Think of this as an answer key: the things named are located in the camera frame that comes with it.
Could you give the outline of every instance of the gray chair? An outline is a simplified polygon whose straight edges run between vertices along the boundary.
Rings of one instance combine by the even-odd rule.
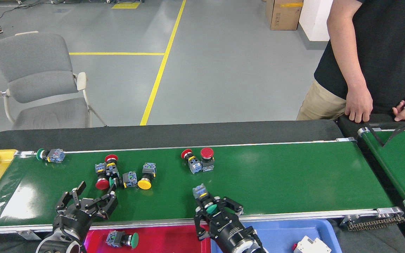
[[[87,128],[91,127],[91,112],[106,126],[87,98],[85,72],[73,74],[61,36],[28,32],[1,39],[0,72],[8,82],[8,89],[0,91],[0,97],[13,130]],[[25,109],[16,119],[10,114],[9,97],[28,103],[78,91],[83,97]]]

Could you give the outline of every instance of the conveyor belt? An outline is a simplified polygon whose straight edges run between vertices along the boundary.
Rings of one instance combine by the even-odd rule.
[[[199,154],[201,148],[193,148]],[[82,197],[103,194],[94,187],[95,163],[117,154],[120,173],[141,173],[154,162],[150,190],[118,189],[111,222],[192,218],[192,187],[245,206],[245,215],[389,208],[391,201],[354,142],[216,146],[215,170],[195,175],[180,158],[183,148],[67,153],[61,164],[16,157],[0,180],[0,226],[50,224],[63,191],[86,181]]]

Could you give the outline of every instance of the blue bin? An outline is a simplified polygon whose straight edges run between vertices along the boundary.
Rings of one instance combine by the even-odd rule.
[[[270,253],[293,253],[291,247],[307,235],[310,239],[320,238],[331,253],[342,253],[331,224],[324,219],[290,221],[250,221],[243,222],[245,227],[252,226],[259,235],[263,246]],[[212,253],[223,253],[215,241],[211,242]]]

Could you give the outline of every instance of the person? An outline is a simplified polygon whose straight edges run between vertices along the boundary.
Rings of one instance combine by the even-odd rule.
[[[405,0],[333,0],[330,41],[297,120],[405,120]]]

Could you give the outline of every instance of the yellow floor line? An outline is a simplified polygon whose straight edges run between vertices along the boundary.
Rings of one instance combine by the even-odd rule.
[[[179,13],[177,14],[177,19],[175,25],[173,27],[172,35],[170,36],[170,40],[168,41],[167,49],[165,50],[165,54],[162,59],[162,63],[159,67],[159,72],[157,73],[156,81],[154,82],[153,90],[151,91],[151,95],[148,99],[148,104],[146,104],[145,112],[143,113],[142,121],[140,125],[146,125],[148,122],[149,114],[151,113],[151,108],[153,107],[154,99],[156,98],[157,90],[159,89],[160,81],[162,80],[163,70],[165,69],[165,65],[167,64],[168,56],[170,54],[170,50],[173,45],[173,41],[176,35],[177,27],[179,26],[180,17],[182,16],[182,12],[184,10],[186,0],[182,1],[182,5],[180,6]]]
[[[78,52],[71,56],[164,56],[165,53],[135,53],[135,52]]]
[[[136,9],[140,3],[119,3],[112,7],[112,9]]]

